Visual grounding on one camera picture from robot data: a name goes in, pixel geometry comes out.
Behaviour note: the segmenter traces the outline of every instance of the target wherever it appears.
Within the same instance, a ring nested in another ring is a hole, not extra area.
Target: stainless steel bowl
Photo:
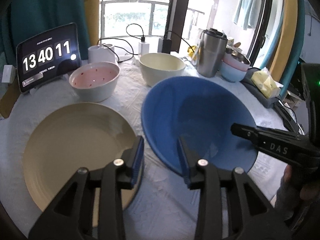
[[[234,59],[236,59],[237,61],[243,63],[243,64],[246,64],[246,65],[250,65],[250,60],[248,60],[246,58],[245,55],[241,54],[240,52],[234,50],[234,49],[231,49],[231,48],[226,48],[226,53],[231,55]]]

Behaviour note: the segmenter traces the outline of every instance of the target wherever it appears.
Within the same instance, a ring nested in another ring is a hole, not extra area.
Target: beige plate
[[[23,154],[24,177],[32,199],[43,211],[79,167],[100,169],[131,148],[134,140],[129,123],[106,106],[80,103],[53,112],[36,127]],[[123,208],[130,204],[137,185],[122,190]],[[98,202],[97,191],[93,226],[98,224]]]

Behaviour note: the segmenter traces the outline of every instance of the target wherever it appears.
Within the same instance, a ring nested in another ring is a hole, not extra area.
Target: finger
[[[287,165],[284,169],[284,175],[283,175],[283,181],[284,183],[288,183],[291,179],[292,175],[292,167],[290,165]]]
[[[320,193],[320,181],[314,181],[303,186],[300,191],[300,198],[302,200],[315,200],[319,197]]]

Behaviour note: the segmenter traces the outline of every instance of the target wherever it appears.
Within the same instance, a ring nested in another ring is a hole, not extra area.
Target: screw
[[[88,170],[86,168],[81,167],[81,168],[78,169],[77,172],[80,173],[80,174],[85,174],[85,173],[88,172]]]
[[[198,164],[199,164],[200,166],[207,166],[209,163],[208,163],[208,161],[205,160],[205,159],[200,159],[200,160],[198,160]]]
[[[121,165],[124,164],[124,160],[123,160],[123,159],[115,159],[115,160],[113,161],[113,164],[114,164],[115,166],[121,166]]]
[[[241,167],[236,167],[235,168],[235,173],[242,174],[242,173],[244,173],[244,170]]]

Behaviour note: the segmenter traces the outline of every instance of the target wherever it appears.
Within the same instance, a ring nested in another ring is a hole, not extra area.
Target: teal curtain
[[[12,43],[9,6],[0,20],[0,72],[5,64],[16,65],[15,49]]]
[[[260,65],[260,69],[263,69],[264,67],[267,67],[273,61],[272,55],[275,52],[275,50],[277,49],[277,44],[278,44],[278,41],[280,39],[282,23],[283,23],[283,17],[284,17],[284,10],[282,9],[278,28],[277,28],[275,36],[274,36],[274,38],[273,38],[273,40],[271,42],[270,48],[269,48],[268,52],[266,53],[266,55],[265,55],[265,57],[263,59],[263,62]]]
[[[305,27],[305,8],[304,0],[298,0],[298,20],[296,33],[292,44],[292,50],[288,59],[288,63],[281,76],[280,83],[283,84],[283,88],[280,92],[281,99],[286,95],[286,91],[290,84],[291,78],[297,67],[298,60],[302,51],[303,40],[304,40],[304,27]]]
[[[12,0],[10,10],[1,20],[0,36],[7,62],[16,65],[15,48],[20,42],[70,22],[78,27],[81,58],[88,59],[90,42],[84,0]]]

